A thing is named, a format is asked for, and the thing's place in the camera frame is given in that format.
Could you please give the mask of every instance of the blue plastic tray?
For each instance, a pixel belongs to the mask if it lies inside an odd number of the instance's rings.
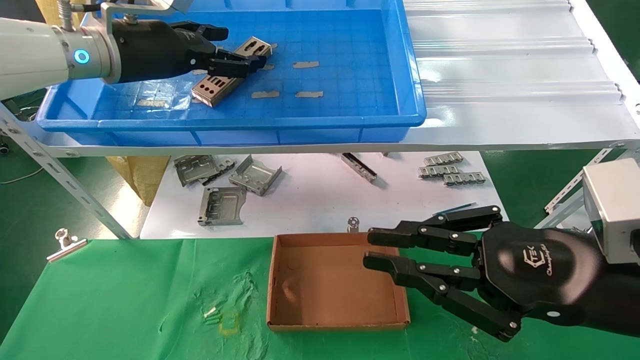
[[[178,146],[398,142],[426,118],[402,0],[194,0],[192,20],[229,28],[217,43],[250,36],[277,44],[267,63],[217,107],[191,102],[205,75],[107,85],[98,79],[53,86],[38,123],[86,145]],[[294,69],[296,61],[319,61]],[[252,92],[280,96],[252,99]],[[298,91],[323,91],[296,98]],[[162,107],[141,106],[140,100]]]

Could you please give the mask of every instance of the white shelf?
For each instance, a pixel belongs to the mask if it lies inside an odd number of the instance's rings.
[[[585,0],[570,2],[406,0],[428,118],[401,143],[92,147],[30,133],[59,157],[638,148],[640,85]]]
[[[164,238],[242,238],[274,236],[283,233],[344,232],[349,217],[360,219],[361,231],[370,227],[395,227],[400,220],[425,220],[437,211],[471,202],[478,206],[502,203],[478,152],[462,152],[459,168],[480,171],[485,184],[448,188],[441,179],[421,180],[417,168],[426,156],[437,153],[359,154],[359,158],[378,173],[376,184],[369,184],[332,154],[268,154],[255,156],[265,166],[282,165],[283,174],[259,197],[246,194],[240,217],[243,225],[202,227],[197,218],[204,187],[183,188],[175,169],[164,173],[156,199],[151,205],[141,239]],[[241,161],[244,155],[229,156]],[[209,186],[233,186],[228,174]]]

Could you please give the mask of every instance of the robotic arm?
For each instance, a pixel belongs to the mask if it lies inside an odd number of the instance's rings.
[[[191,0],[115,1],[71,5],[58,0],[62,26],[0,18],[0,100],[69,79],[126,83],[172,78],[195,69],[245,78],[266,63],[264,56],[240,56],[213,45],[211,41],[227,38],[227,28],[137,19],[138,14],[185,12]],[[84,26],[73,28],[73,11],[89,11]],[[124,18],[116,19],[117,13]]]
[[[388,272],[397,285],[418,289],[502,341],[520,331],[524,317],[640,337],[640,236],[634,230],[640,227],[635,202],[640,170],[627,159],[584,171],[596,236],[526,229],[503,222],[500,209],[488,206],[402,221],[395,229],[372,228],[367,236],[373,245],[472,256],[471,266],[417,263],[377,252],[365,255],[364,266]],[[621,209],[627,201],[633,204],[630,212]],[[487,227],[479,241],[464,233]],[[466,293],[474,290],[484,301]]]

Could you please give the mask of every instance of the cardboard box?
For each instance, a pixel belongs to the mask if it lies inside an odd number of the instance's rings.
[[[410,323],[405,288],[366,269],[366,233],[286,234],[273,242],[267,325],[272,331],[389,330]]]

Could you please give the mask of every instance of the green cloth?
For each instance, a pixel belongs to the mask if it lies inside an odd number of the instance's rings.
[[[265,323],[272,242],[91,241],[47,265],[0,359],[639,358],[639,339],[530,319],[502,343],[413,289],[412,324],[403,331],[273,333]],[[468,261],[425,250],[406,255]]]

